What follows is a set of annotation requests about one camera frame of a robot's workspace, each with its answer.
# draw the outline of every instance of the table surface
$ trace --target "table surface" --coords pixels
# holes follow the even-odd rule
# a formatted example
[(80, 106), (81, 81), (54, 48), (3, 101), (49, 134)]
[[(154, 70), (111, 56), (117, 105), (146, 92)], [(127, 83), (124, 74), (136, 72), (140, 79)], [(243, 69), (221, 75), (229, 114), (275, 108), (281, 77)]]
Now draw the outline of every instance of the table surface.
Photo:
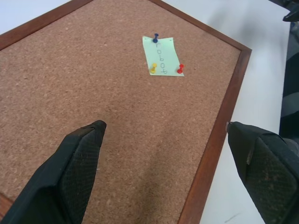
[[(282, 18), (288, 10), (268, 0), (164, 1), (252, 49), (232, 121), (278, 133), (290, 26)], [(15, 7), (18, 2), (0, 3), (6, 12), (0, 14), (0, 21), (5, 21), (0, 23), (0, 33), (67, 1), (40, 1), (44, 6), (35, 7), (32, 0)], [(227, 140), (200, 223), (264, 224), (238, 177)]]

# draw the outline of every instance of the wooden board frame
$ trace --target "wooden board frame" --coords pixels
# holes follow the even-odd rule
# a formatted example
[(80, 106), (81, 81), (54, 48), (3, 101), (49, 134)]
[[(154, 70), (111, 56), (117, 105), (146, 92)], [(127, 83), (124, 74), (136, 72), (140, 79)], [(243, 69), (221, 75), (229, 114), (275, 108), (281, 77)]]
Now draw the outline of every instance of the wooden board frame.
[[(0, 50), (18, 42), (91, 1), (92, 0), (71, 0), (29, 22), (1, 34)], [(178, 221), (178, 224), (198, 224), (226, 137), (226, 122), (230, 121), (233, 114), (249, 62), (251, 49), (161, 0), (150, 1), (241, 51)], [(13, 201), (7, 199), (3, 194), (0, 194), (0, 220), (12, 203)]]

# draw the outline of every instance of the cork surface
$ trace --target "cork surface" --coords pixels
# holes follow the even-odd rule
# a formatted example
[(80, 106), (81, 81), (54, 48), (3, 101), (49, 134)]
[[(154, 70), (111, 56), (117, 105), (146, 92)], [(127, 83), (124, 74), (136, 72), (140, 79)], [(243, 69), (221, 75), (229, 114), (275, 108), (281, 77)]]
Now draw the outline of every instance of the cork surface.
[[(147, 71), (174, 37), (185, 77)], [(107, 123), (85, 224), (174, 224), (240, 51), (147, 0), (94, 0), (0, 52), (0, 191), (15, 199), (63, 137)]]

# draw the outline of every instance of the blue push pin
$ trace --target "blue push pin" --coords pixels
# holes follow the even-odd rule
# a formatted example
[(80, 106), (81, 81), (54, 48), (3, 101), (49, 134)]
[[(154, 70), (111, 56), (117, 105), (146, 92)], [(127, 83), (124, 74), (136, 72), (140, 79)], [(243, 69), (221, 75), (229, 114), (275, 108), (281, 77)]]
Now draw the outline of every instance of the blue push pin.
[(153, 42), (154, 42), (154, 43), (157, 43), (157, 42), (158, 42), (158, 39), (157, 39), (158, 36), (159, 36), (159, 34), (155, 34), (155, 38), (153, 39)]

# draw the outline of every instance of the sticky note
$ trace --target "sticky note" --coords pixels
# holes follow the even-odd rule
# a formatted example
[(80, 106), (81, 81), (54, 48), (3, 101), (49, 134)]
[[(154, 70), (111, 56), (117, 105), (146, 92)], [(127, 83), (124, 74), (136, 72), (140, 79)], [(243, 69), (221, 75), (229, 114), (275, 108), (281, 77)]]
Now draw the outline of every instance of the sticky note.
[[(180, 63), (172, 37), (154, 43), (153, 38), (143, 36), (142, 43), (151, 76), (184, 76), (177, 73)], [(153, 63), (157, 64), (155, 74), (150, 73)]]

